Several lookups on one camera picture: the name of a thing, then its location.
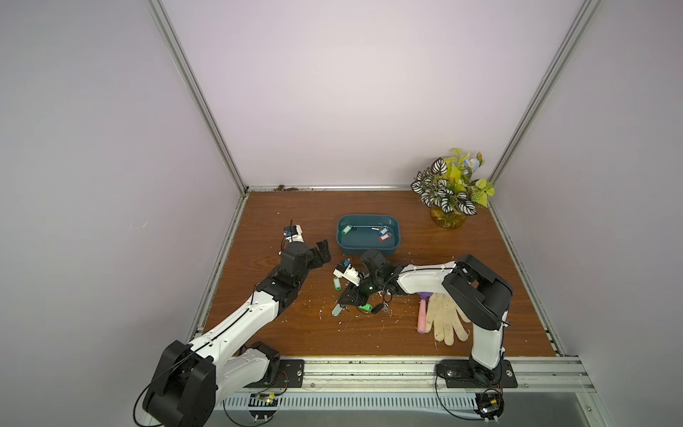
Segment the teal plastic storage box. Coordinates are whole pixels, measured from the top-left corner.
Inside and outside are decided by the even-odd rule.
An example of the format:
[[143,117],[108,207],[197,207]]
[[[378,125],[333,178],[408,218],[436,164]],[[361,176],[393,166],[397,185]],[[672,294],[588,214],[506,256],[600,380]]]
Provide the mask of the teal plastic storage box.
[[[351,225],[353,229],[343,235],[342,230]],[[391,238],[379,241],[380,229],[388,228]],[[363,254],[376,249],[384,255],[394,254],[401,245],[400,225],[391,215],[343,215],[337,223],[336,242],[345,254]]]

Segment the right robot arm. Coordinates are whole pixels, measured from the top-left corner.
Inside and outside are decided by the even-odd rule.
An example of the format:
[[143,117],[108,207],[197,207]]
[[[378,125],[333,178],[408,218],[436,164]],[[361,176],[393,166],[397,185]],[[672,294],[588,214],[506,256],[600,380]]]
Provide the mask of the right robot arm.
[[514,295],[505,279],[470,254],[435,265],[394,265],[373,249],[361,256],[359,272],[345,260],[334,270],[335,287],[349,282],[333,309],[334,316],[348,307],[377,313],[393,298],[417,295],[420,304],[416,331],[432,332],[435,340],[453,345],[472,339],[470,357],[455,373],[466,384],[494,387],[505,369],[503,335]]

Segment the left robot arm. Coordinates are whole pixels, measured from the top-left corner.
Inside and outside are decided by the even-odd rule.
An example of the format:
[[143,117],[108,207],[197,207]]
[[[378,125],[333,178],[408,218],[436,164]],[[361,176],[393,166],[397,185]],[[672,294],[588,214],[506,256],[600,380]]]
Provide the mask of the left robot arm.
[[279,265],[236,311],[202,336],[165,347],[133,409],[145,411],[157,426],[203,426],[217,403],[236,391],[262,380],[274,382],[279,353],[248,341],[295,301],[312,270],[330,260],[327,241],[309,247],[301,238],[290,238]]

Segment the potted plant in yellow vase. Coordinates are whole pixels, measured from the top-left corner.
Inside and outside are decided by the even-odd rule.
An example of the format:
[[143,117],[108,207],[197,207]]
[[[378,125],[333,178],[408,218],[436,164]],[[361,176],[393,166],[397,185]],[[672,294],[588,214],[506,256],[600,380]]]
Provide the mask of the potted plant in yellow vase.
[[475,177],[485,163],[481,152],[473,154],[455,148],[449,157],[436,158],[416,173],[410,188],[430,208],[430,217],[437,226],[458,229],[480,208],[489,208],[496,195],[494,183]]

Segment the left controller board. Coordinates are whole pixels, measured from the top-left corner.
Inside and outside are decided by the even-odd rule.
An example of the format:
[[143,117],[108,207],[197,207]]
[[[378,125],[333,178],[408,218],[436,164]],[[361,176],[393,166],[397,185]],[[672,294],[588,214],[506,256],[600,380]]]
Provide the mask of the left controller board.
[[247,404],[247,411],[255,425],[268,423],[279,411],[280,396],[275,393],[253,393]]

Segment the controller board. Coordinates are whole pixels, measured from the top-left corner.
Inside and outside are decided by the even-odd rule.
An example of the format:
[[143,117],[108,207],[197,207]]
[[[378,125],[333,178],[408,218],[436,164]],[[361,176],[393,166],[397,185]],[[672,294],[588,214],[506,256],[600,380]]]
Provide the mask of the controller board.
[[275,393],[253,393],[247,404],[247,411],[255,425],[268,423],[279,411],[280,396]]
[[499,423],[504,411],[503,391],[500,389],[486,389],[476,393],[475,404],[474,412],[486,423]]

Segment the right controller board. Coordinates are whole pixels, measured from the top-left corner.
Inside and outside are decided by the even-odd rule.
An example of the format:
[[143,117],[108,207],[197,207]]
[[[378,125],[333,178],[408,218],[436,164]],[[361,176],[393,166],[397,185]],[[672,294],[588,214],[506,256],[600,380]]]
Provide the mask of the right controller board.
[[476,393],[475,404],[474,412],[486,423],[499,423],[504,411],[503,391],[500,389],[486,389]]

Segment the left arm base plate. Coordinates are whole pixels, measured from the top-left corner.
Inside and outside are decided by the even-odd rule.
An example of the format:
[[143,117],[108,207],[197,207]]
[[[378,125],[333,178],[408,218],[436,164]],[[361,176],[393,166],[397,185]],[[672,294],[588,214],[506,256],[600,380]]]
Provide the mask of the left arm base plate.
[[249,384],[248,389],[276,388],[302,388],[305,373],[305,361],[303,359],[281,359],[275,368],[269,366],[265,376],[258,382]]

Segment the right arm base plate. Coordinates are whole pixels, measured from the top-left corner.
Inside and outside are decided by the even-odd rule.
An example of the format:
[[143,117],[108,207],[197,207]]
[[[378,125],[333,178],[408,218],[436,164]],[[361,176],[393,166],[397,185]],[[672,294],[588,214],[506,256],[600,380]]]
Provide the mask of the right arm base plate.
[[493,369],[480,366],[473,359],[442,359],[435,366],[435,374],[448,388],[503,388],[519,387],[512,364],[502,359]]

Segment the aluminium front rail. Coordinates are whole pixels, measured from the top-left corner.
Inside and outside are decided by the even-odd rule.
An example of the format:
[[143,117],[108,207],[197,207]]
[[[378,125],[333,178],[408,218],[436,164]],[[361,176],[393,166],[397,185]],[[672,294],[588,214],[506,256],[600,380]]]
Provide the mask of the aluminium front rail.
[[[447,357],[294,357],[303,359],[305,373],[301,391],[397,391],[427,392],[434,383],[446,387],[435,374],[435,366]],[[517,392],[588,392],[595,387],[577,357],[513,357],[512,364],[519,387]],[[448,388],[479,390],[480,388]]]

